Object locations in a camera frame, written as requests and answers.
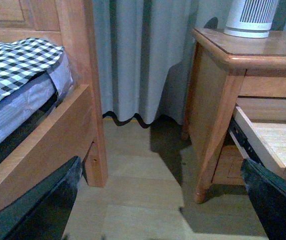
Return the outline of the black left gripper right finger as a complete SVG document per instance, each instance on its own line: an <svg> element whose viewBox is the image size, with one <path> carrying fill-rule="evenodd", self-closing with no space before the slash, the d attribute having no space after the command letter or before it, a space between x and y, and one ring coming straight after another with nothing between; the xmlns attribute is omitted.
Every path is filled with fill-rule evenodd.
<svg viewBox="0 0 286 240"><path fill-rule="evenodd" d="M240 172L267 237L286 240L286 180L250 158L244 159Z"/></svg>

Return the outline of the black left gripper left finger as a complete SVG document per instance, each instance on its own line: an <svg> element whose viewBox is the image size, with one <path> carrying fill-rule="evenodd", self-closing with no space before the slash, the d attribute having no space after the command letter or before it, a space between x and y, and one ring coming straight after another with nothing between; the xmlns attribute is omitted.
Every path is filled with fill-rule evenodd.
<svg viewBox="0 0 286 240"><path fill-rule="evenodd" d="M74 156L0 210L0 240L60 240L74 206L83 166Z"/></svg>

